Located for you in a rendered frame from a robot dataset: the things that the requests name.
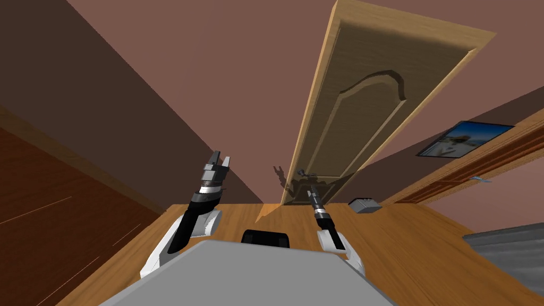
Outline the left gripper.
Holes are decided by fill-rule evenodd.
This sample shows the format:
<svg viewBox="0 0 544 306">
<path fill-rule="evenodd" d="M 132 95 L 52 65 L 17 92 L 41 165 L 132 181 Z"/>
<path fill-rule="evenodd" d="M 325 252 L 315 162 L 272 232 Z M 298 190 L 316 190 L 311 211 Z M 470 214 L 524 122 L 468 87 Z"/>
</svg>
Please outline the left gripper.
<svg viewBox="0 0 544 306">
<path fill-rule="evenodd" d="M 223 185 L 223 181 L 226 178 L 228 171 L 230 170 L 230 157 L 226 156 L 219 164 L 220 151 L 213 152 L 209 164 L 205 164 L 203 170 L 203 176 L 201 178 L 202 188 L 220 187 Z"/>
</svg>

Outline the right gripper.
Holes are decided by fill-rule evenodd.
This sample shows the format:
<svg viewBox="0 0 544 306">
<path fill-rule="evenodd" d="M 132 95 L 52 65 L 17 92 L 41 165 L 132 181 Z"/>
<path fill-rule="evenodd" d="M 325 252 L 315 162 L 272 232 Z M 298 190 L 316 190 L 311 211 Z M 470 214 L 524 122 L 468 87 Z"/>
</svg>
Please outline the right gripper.
<svg viewBox="0 0 544 306">
<path fill-rule="evenodd" d="M 314 210 L 324 210 L 321 197 L 315 185 L 310 185 L 310 190 L 307 192 L 307 194 Z"/>
</svg>

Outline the small grey box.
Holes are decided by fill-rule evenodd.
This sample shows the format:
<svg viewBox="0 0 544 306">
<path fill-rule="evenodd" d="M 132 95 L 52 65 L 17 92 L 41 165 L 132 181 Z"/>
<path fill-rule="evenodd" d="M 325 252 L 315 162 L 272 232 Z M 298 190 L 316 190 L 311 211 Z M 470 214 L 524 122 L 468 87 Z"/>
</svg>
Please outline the small grey box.
<svg viewBox="0 0 544 306">
<path fill-rule="evenodd" d="M 357 214 L 375 213 L 382 208 L 382 205 L 372 198 L 355 198 L 348 206 Z"/>
</svg>

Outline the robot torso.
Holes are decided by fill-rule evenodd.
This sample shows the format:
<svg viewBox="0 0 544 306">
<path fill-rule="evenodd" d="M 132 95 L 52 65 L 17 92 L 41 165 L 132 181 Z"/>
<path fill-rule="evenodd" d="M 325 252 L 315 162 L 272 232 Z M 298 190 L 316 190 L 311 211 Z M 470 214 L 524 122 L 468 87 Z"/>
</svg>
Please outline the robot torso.
<svg viewBox="0 0 544 306">
<path fill-rule="evenodd" d="M 397 306 L 345 254 L 205 240 L 100 306 Z"/>
</svg>

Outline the light wooden door leaf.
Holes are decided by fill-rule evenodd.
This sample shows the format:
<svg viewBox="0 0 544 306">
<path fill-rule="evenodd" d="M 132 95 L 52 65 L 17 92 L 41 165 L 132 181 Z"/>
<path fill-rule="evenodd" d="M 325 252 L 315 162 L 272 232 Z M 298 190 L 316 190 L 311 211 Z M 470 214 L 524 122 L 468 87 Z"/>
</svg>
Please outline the light wooden door leaf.
<svg viewBox="0 0 544 306">
<path fill-rule="evenodd" d="M 355 174 L 493 37 L 491 31 L 337 0 L 281 203 L 307 205 L 311 183 L 324 202 L 338 201 Z M 318 178 L 301 179 L 300 168 Z"/>
</svg>

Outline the framed blue picture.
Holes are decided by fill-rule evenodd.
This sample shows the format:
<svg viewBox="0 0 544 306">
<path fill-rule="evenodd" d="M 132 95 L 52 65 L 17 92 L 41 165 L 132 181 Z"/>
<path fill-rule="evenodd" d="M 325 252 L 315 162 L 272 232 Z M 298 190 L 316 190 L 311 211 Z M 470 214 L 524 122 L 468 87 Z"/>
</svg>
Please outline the framed blue picture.
<svg viewBox="0 0 544 306">
<path fill-rule="evenodd" d="M 460 121 L 425 147 L 417 156 L 461 158 L 512 128 L 512 125 Z"/>
</svg>

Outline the reddish brown wooden door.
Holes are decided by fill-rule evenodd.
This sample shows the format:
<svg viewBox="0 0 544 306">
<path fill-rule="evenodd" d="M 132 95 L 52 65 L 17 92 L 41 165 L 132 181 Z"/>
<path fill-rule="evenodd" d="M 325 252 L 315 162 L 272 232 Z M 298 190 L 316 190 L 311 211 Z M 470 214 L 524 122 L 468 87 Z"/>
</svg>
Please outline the reddish brown wooden door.
<svg viewBox="0 0 544 306">
<path fill-rule="evenodd" d="M 488 179 L 544 156 L 544 108 L 531 114 L 495 108 L 474 121 L 513 128 L 460 159 L 438 159 L 437 166 L 418 174 L 381 205 L 427 204 L 474 185 L 475 176 Z"/>
</svg>

